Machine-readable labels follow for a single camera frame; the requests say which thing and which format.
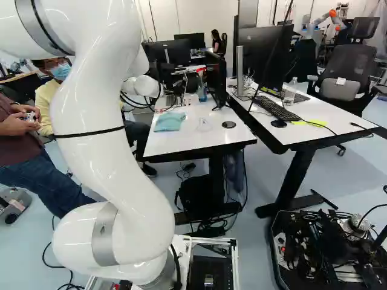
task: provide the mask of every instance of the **black bag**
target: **black bag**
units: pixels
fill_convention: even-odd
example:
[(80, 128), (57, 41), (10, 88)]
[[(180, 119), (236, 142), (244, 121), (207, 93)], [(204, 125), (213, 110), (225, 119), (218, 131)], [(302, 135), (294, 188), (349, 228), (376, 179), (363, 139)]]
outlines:
[[(213, 182), (210, 175), (191, 177), (181, 183), (175, 195), (175, 205), (179, 210), (184, 210), (187, 216), (211, 216), (218, 209), (222, 201), (217, 201), (212, 193)], [(177, 205), (180, 198), (183, 209)]]

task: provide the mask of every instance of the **man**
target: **man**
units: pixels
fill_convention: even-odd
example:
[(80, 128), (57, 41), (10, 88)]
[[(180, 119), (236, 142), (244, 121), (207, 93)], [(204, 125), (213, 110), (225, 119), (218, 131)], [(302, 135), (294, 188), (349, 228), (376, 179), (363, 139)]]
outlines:
[[(60, 84), (66, 79), (70, 73), (71, 66), (64, 57), (58, 57), (55, 59), (44, 60), (32, 60), (34, 66), (40, 69), (44, 74), (52, 76), (53, 80), (50, 80), (46, 84), (40, 86), (35, 92), (36, 106), (41, 110), (42, 121), (39, 133), (43, 136), (50, 137), (53, 132), (53, 128), (50, 120), (50, 103), (59, 89)], [(137, 153), (136, 157), (139, 159), (143, 156), (148, 140), (150, 127), (147, 124), (140, 122), (125, 121), (126, 137), (130, 143), (137, 141)], [(142, 171), (149, 177), (156, 177), (157, 171), (151, 166), (143, 163), (141, 166)]]
[(55, 216), (62, 218), (81, 205), (95, 202), (70, 177), (58, 171), (33, 135), (40, 128), (22, 120), (27, 112), (39, 119), (39, 108), (19, 105), (0, 94), (0, 183), (38, 195)]

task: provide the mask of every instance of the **caster wheel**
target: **caster wheel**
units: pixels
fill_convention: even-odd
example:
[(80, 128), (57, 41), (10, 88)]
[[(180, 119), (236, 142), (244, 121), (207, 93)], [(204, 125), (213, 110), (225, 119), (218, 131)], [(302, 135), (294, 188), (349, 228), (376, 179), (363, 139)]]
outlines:
[(13, 224), (14, 222), (16, 222), (16, 220), (18, 219), (18, 215), (16, 213), (11, 213), (9, 214), (5, 219), (4, 219), (4, 222), (7, 224), (7, 225), (11, 225)]
[(345, 149), (340, 149), (337, 153), (340, 157), (344, 156), (345, 154)]

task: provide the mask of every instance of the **brown shirt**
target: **brown shirt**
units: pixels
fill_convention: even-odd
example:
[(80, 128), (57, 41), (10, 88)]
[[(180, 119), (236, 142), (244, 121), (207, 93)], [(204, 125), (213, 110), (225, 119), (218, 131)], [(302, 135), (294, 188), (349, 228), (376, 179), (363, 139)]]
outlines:
[[(0, 94), (0, 122), (13, 114), (12, 101)], [(39, 155), (42, 143), (32, 134), (24, 136), (0, 136), (0, 166), (14, 165)]]

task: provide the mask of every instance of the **blue face mask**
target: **blue face mask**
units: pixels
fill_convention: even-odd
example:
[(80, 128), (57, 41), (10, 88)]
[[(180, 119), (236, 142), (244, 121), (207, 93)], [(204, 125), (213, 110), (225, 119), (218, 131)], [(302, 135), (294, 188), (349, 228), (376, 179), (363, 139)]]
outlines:
[(71, 71), (71, 67), (68, 63), (59, 64), (55, 68), (50, 69), (50, 73), (54, 75), (57, 80), (64, 81)]

